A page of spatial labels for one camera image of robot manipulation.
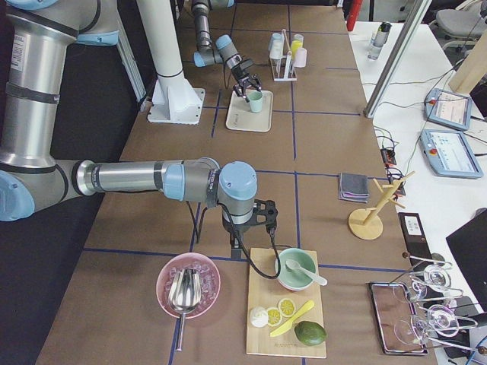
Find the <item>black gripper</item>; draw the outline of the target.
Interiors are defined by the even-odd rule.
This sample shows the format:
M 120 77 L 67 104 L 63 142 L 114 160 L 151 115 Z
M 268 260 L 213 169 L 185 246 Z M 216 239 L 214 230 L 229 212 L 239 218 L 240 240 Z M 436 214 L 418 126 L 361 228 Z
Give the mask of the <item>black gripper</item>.
M 244 233 L 251 227 L 265 226 L 274 249 L 277 216 L 278 210 L 272 200 L 255 199 L 252 210 L 241 216 L 232 214 L 226 205 L 222 205 L 222 223 L 230 234 L 231 258 L 241 258 L 244 253 Z
M 234 76 L 236 82 L 233 86 L 233 91 L 235 94 L 242 98 L 246 99 L 246 88 L 243 87 L 241 84 L 248 83 L 250 87 L 254 90 L 261 91 L 262 85 L 261 80 L 258 74 L 251 75 L 248 72 L 248 68 L 253 65 L 252 59 L 241 59 L 240 57 L 232 57 L 230 58 L 230 69 L 231 73 Z

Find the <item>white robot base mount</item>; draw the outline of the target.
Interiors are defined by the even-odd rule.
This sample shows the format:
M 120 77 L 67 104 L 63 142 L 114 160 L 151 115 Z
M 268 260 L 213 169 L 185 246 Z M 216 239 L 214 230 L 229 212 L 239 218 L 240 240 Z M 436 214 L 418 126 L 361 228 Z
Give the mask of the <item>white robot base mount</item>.
M 169 1 L 138 1 L 158 80 L 148 114 L 150 122 L 196 125 L 205 91 L 186 79 Z

